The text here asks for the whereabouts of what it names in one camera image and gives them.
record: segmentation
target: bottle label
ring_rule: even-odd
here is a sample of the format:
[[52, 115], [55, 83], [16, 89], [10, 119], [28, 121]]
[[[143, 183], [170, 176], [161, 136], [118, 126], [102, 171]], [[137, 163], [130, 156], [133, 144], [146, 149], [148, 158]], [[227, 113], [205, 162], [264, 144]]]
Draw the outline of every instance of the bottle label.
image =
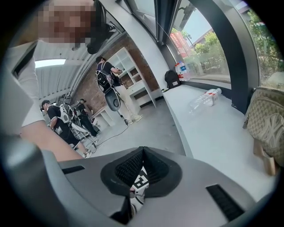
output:
[[186, 66], [181, 67], [181, 71], [184, 71], [184, 70], [186, 70]]

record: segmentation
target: person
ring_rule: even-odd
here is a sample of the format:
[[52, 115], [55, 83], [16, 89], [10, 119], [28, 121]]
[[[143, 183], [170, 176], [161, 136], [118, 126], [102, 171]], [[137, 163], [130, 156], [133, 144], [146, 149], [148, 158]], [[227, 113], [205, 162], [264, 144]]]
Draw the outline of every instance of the person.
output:
[[73, 144], [74, 147], [78, 147], [78, 149], [83, 152], [84, 158], [89, 158], [91, 156], [91, 152], [88, 152], [83, 143], [75, 138], [68, 124], [64, 123], [59, 118], [61, 116], [60, 108], [56, 105], [50, 104], [49, 100], [43, 100], [41, 107], [48, 114], [51, 120], [49, 128], [55, 130], [57, 134], [69, 145]]
[[39, 84], [33, 56], [16, 72], [17, 75], [14, 69], [34, 51], [39, 39], [49, 43], [75, 43], [86, 38], [90, 33], [92, 13], [95, 13], [93, 0], [46, 1], [38, 15], [29, 20], [23, 32], [15, 37], [5, 56], [8, 76], [18, 79], [21, 89], [32, 102], [13, 133], [42, 150], [52, 151], [57, 161], [80, 159], [82, 156], [50, 130], [44, 121], [39, 109]]
[[78, 110], [80, 111], [79, 118], [81, 120], [81, 123], [83, 126], [86, 127], [86, 129], [91, 133], [92, 136], [96, 137], [98, 135], [98, 132], [95, 131], [93, 125], [89, 121], [88, 114], [90, 111], [88, 111], [84, 105], [86, 102], [85, 99], [80, 99], [79, 104], [77, 105]]
[[113, 81], [114, 81], [114, 88], [119, 93], [119, 97], [123, 101], [121, 103], [121, 112], [122, 115], [125, 117], [125, 119], [128, 121], [128, 123], [131, 125], [133, 124], [133, 121], [138, 122], [142, 119], [142, 115], [138, 115], [136, 113], [134, 104], [132, 102], [132, 99], [127, 93], [127, 90], [125, 86], [123, 85], [122, 80], [116, 76], [116, 74], [122, 73], [122, 70], [116, 69], [112, 64], [110, 64], [105, 58], [102, 56], [99, 56], [96, 58], [97, 63], [97, 70], [104, 70], [106, 73], [111, 75]]

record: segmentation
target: white window ledge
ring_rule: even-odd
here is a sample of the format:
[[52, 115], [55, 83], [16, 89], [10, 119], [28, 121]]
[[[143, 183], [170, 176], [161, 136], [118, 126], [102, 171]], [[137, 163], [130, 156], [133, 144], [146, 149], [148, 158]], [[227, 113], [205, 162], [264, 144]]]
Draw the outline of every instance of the white window ledge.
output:
[[242, 128], [244, 115], [220, 96], [216, 105], [190, 117], [188, 103], [204, 92], [181, 85], [164, 93], [186, 155], [215, 167], [259, 201], [272, 191], [275, 177], [268, 176], [253, 155], [253, 138]]

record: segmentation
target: ceiling light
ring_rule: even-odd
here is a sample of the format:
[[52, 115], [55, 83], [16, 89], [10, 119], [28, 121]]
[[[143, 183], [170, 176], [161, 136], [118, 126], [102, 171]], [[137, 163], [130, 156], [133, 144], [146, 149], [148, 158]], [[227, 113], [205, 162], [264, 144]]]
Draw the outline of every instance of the ceiling light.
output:
[[35, 61], [35, 68], [64, 65], [65, 61], [66, 59], [50, 59], [50, 60]]

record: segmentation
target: white sleeve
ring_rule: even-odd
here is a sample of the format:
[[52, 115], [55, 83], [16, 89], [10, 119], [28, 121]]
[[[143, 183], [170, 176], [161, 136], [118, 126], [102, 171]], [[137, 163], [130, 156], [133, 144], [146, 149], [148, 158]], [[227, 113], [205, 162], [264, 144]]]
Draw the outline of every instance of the white sleeve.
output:
[[18, 81], [23, 90], [33, 100], [33, 105], [22, 124], [22, 127], [36, 121], [44, 121], [39, 107], [39, 83], [36, 76], [36, 64], [34, 57], [20, 73]]

